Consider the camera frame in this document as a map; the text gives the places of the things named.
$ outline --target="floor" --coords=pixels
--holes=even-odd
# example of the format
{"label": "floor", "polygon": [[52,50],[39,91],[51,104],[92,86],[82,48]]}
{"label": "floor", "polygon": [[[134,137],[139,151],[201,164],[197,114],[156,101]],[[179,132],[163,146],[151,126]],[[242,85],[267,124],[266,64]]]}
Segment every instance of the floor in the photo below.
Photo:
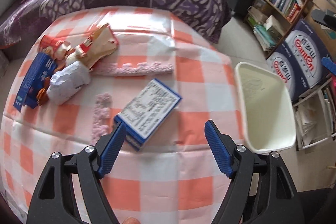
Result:
{"label": "floor", "polygon": [[[268,69],[262,49],[253,35],[251,28],[237,18],[232,18],[222,30],[218,45],[220,52],[232,59],[232,65],[245,61]],[[6,103],[7,94],[19,70],[23,59],[11,62],[5,76],[0,81],[0,113]],[[336,142],[327,141],[309,150],[297,152],[290,148],[280,152],[286,163],[298,191],[325,188],[334,183],[336,169],[326,169],[336,162]],[[251,187],[254,192],[256,183]]]}

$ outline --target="black gripper frame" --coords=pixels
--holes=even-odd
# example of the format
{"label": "black gripper frame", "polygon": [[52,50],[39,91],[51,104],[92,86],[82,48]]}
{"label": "black gripper frame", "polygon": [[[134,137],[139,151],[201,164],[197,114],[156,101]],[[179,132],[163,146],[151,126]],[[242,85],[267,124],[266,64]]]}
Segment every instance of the black gripper frame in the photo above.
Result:
{"label": "black gripper frame", "polygon": [[[280,154],[273,151],[266,156],[245,146],[241,149],[210,122],[231,155],[234,171],[212,224],[239,224],[241,219],[243,224],[304,224],[297,190]],[[254,173],[259,173],[257,193],[249,196]]]}
{"label": "black gripper frame", "polygon": [[100,156],[121,123],[111,134],[100,137],[94,150],[73,155],[53,153],[35,187],[27,224],[78,224],[81,220],[75,199],[72,174],[78,174],[83,199],[92,224],[119,224],[96,173]]}

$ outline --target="table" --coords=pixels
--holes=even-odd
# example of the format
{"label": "table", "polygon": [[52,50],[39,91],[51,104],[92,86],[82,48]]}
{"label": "table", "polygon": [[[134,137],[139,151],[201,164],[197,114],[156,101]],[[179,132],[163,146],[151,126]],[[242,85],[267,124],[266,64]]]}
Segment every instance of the table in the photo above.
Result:
{"label": "table", "polygon": [[[124,143],[112,172],[102,180],[111,207],[120,222],[132,216],[142,223],[211,223],[230,181],[216,165],[204,136],[204,123],[212,119],[222,133],[237,143],[242,141],[230,58],[170,12],[149,8],[79,11],[58,18],[41,37],[48,34],[76,46],[105,23],[120,42],[107,61],[118,66],[154,61],[174,64],[174,73],[156,77],[183,98],[142,152],[136,153]],[[111,126],[114,115],[152,79],[95,75],[63,105],[26,106],[19,113],[13,102],[41,37],[13,82],[0,131],[3,194],[23,220],[51,153],[77,153],[91,143],[95,96],[111,95],[111,118],[107,120]],[[80,214],[88,221],[78,178],[73,180]]]}

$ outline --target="stack of papers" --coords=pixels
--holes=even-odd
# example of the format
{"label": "stack of papers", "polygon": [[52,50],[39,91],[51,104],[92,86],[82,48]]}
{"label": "stack of papers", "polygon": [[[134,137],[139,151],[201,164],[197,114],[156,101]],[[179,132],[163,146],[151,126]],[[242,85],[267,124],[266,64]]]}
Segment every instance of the stack of papers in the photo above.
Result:
{"label": "stack of papers", "polygon": [[302,128],[301,135],[303,145],[309,145],[317,135],[317,113],[310,100],[299,104],[296,117],[298,122],[301,124],[300,127]]}

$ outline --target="blue packaging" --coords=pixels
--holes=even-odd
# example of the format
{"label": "blue packaging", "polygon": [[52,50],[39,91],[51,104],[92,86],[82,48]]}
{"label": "blue packaging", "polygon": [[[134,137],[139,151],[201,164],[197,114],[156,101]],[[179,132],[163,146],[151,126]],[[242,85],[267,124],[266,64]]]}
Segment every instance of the blue packaging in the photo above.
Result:
{"label": "blue packaging", "polygon": [[164,83],[153,79],[114,120],[125,123],[126,141],[139,151],[181,99]]}
{"label": "blue packaging", "polygon": [[44,79],[51,77],[57,68],[55,61],[47,54],[39,52],[31,63],[17,92],[13,106],[21,112],[22,106],[38,106],[36,96],[44,87]]}

